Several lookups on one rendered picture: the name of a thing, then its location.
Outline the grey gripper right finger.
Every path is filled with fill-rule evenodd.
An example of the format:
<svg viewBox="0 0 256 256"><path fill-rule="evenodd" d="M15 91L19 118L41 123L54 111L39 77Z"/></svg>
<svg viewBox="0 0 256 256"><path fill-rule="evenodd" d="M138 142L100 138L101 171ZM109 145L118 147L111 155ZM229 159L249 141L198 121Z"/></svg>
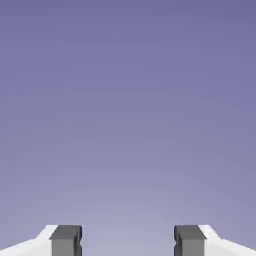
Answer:
<svg viewBox="0 0 256 256"><path fill-rule="evenodd" d="M174 256L256 256L256 250L222 239L208 224L175 225Z"/></svg>

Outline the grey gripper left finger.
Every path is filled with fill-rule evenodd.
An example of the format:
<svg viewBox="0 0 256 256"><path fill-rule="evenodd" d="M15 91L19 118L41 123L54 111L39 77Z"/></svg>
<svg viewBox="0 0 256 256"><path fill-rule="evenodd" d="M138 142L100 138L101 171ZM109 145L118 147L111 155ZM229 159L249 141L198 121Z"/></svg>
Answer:
<svg viewBox="0 0 256 256"><path fill-rule="evenodd" d="M83 256L81 225L48 224L33 239L0 250L0 256Z"/></svg>

